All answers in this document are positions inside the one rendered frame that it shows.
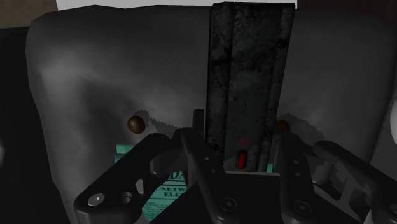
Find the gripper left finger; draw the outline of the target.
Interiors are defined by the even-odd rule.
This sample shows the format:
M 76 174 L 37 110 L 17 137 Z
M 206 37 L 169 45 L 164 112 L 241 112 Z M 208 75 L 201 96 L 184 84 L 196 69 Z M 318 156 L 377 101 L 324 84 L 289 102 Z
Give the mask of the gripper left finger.
M 193 185 L 150 224 L 243 224 L 239 198 L 225 188 L 229 174 L 196 127 L 146 136 L 76 197 L 78 224 L 136 224 L 169 174 L 185 169 Z

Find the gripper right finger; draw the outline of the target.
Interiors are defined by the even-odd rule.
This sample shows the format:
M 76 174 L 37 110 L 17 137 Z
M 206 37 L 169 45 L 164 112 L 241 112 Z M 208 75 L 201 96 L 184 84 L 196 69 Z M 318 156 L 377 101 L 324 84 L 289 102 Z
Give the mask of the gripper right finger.
M 364 224 L 366 216 L 369 224 L 397 224 L 397 181 L 332 141 L 278 138 L 284 224 Z

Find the teal printed book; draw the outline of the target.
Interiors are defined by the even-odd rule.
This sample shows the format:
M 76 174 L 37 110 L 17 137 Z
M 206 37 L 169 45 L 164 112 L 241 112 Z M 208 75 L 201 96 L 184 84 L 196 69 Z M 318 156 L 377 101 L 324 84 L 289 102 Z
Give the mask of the teal printed book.
M 126 155 L 133 146 L 127 144 L 116 145 L 115 163 L 119 161 L 124 155 Z M 267 165 L 267 173 L 272 173 L 273 163 Z M 143 206 L 143 215 L 148 221 L 154 220 L 164 209 L 169 207 L 176 199 L 178 199 L 187 190 L 186 186 L 187 179 L 182 171 L 172 172 L 169 174 L 167 181 L 160 185 L 150 196 L 148 201 Z M 140 193 L 143 193 L 143 181 L 139 180 L 137 189 Z M 252 200 L 258 198 L 261 194 L 266 193 L 265 190 L 256 190 L 254 193 L 253 189 L 243 190 L 245 193 L 243 196 L 247 196 L 247 199 Z

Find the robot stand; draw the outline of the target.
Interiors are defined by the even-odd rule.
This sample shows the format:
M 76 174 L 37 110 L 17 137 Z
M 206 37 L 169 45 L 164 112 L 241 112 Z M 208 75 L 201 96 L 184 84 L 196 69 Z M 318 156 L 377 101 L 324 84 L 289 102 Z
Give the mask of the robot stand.
M 294 14 L 293 3 L 211 6 L 205 140 L 227 171 L 267 170 Z

